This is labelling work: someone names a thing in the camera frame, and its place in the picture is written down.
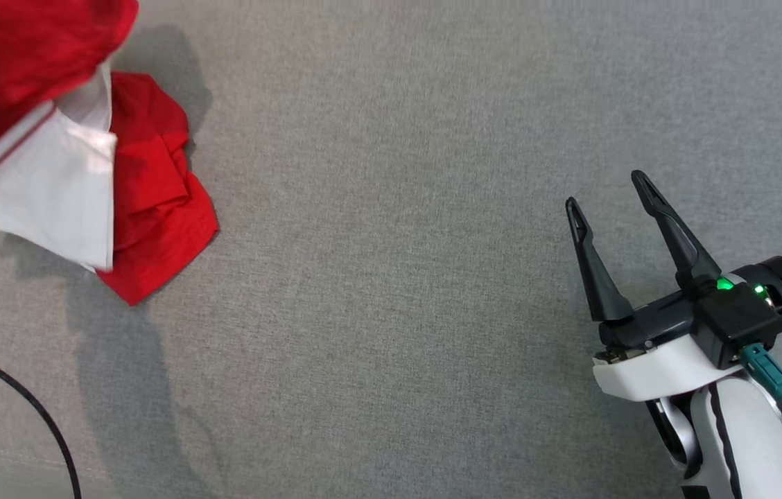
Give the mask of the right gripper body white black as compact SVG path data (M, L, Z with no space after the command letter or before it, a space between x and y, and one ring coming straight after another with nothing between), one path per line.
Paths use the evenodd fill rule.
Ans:
M718 369L693 340L692 304L681 292L639 306L632 315L599 324L604 350L593 375L604 394L650 401L687 394L739 371Z

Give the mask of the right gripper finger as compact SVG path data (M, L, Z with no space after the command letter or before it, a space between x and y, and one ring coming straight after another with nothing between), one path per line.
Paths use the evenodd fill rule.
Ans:
M565 211L591 319L594 322L628 319L633 307L619 292L595 249L593 230L575 197L566 199Z
M676 282L684 292L706 292L717 288L720 266L677 214L666 197L641 170L633 170L631 181L645 212L657 222L661 236L676 267Z

